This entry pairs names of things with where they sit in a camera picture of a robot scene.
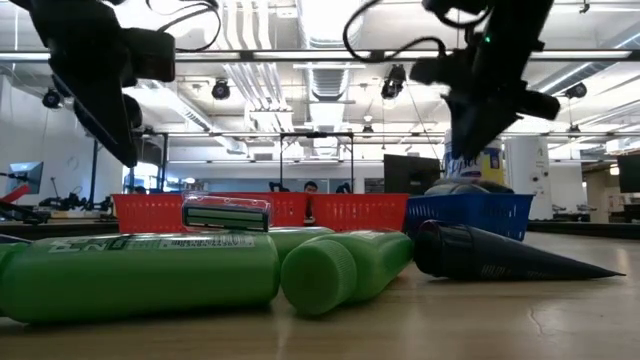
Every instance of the table surface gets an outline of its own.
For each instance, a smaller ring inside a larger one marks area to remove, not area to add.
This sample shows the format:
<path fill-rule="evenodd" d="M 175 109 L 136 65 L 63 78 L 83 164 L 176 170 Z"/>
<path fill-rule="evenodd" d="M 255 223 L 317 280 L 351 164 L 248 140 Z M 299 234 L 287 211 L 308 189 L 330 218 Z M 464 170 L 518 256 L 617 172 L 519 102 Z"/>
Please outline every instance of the table surface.
<path fill-rule="evenodd" d="M 271 309 L 73 327 L 0 319 L 0 359 L 638 359 L 640 242 L 529 234 L 628 274 L 585 282 L 455 283 L 412 265 L 376 300 L 306 320 Z"/>

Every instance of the red plastic basket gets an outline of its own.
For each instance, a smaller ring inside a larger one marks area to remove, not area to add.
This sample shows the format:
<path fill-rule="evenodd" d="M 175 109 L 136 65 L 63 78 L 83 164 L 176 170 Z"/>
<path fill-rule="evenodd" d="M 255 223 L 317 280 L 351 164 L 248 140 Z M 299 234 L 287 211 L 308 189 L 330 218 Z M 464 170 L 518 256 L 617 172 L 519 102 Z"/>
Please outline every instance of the red plastic basket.
<path fill-rule="evenodd" d="M 311 209 L 317 226 L 334 231 L 402 231 L 408 194 L 317 194 Z"/>
<path fill-rule="evenodd" d="M 273 207 L 273 226 L 303 226 L 308 195 L 305 193 L 212 193 L 267 200 Z M 114 195 L 121 233 L 179 233 L 182 225 L 182 195 Z"/>

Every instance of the green bottle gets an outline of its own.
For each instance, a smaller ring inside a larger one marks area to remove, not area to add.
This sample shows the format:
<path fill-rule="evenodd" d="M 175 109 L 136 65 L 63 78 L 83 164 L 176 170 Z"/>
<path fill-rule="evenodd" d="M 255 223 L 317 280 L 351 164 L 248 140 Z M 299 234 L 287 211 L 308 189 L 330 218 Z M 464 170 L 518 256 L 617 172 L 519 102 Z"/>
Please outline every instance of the green bottle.
<path fill-rule="evenodd" d="M 280 263 L 284 261 L 291 250 L 302 245 L 316 236 L 333 234 L 333 230 L 324 227 L 273 227 L 269 229 L 269 236 L 278 249 Z"/>
<path fill-rule="evenodd" d="M 271 238 L 255 233 L 97 236 L 0 246 L 0 312 L 87 322 L 257 306 L 278 292 Z"/>
<path fill-rule="evenodd" d="M 282 264 L 282 290 L 302 314 L 372 299 L 410 262 L 413 244 L 399 232 L 354 231 L 316 237 Z"/>

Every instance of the black conical object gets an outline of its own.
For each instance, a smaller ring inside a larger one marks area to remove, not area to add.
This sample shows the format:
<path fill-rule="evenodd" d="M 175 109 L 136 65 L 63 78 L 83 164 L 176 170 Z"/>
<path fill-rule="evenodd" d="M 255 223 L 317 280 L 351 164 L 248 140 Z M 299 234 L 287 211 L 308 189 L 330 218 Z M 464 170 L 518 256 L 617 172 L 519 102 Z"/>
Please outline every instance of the black conical object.
<path fill-rule="evenodd" d="M 466 225 L 425 222 L 414 236 L 420 271 L 455 280 L 587 280 L 616 275 Z"/>

